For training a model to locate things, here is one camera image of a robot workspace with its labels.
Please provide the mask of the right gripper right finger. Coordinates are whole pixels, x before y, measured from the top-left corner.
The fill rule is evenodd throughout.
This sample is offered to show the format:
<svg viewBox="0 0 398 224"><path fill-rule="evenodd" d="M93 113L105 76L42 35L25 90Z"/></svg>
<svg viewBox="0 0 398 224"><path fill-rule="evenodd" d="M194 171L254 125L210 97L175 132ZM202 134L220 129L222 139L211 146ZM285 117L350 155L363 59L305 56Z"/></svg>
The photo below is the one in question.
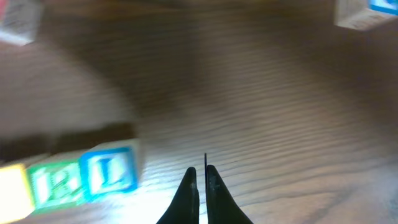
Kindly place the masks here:
<svg viewBox="0 0 398 224"><path fill-rule="evenodd" d="M214 165L205 161L206 208L209 224L253 224L234 201Z"/></svg>

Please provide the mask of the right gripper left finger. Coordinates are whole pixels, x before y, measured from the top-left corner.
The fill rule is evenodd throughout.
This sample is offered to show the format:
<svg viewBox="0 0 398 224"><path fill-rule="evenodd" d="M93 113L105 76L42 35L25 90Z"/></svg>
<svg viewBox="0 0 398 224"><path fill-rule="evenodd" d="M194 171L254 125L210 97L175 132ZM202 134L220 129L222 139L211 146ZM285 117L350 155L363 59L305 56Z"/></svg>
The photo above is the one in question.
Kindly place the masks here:
<svg viewBox="0 0 398 224"><path fill-rule="evenodd" d="M199 224L199 206L196 169L189 167L157 224Z"/></svg>

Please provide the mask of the blue L block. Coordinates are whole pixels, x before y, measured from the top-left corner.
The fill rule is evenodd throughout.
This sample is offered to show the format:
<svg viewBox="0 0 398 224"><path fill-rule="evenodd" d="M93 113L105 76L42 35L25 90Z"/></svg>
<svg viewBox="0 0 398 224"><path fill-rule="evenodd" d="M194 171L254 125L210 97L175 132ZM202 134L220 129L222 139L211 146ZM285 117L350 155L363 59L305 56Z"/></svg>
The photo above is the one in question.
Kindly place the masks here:
<svg viewBox="0 0 398 224"><path fill-rule="evenodd" d="M83 195L96 202L139 188L142 172L138 138L101 143L79 158Z"/></svg>

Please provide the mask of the green R block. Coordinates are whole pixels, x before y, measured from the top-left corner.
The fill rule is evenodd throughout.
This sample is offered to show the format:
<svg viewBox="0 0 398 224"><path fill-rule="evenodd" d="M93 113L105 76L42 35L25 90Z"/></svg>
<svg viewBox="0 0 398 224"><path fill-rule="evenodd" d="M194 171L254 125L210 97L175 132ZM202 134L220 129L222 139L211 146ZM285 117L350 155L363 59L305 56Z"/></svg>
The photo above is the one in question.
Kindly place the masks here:
<svg viewBox="0 0 398 224"><path fill-rule="evenodd" d="M78 159L41 162L27 169L34 215L86 203Z"/></svg>

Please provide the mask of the yellow O block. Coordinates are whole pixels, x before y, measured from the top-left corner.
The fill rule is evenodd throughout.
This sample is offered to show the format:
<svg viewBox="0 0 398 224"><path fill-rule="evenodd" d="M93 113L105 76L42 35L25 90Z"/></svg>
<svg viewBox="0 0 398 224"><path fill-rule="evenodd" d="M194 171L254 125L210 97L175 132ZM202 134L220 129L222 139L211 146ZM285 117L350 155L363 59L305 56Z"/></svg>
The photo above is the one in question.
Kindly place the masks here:
<svg viewBox="0 0 398 224"><path fill-rule="evenodd" d="M1 167L1 223L24 219L34 211L24 164Z"/></svg>

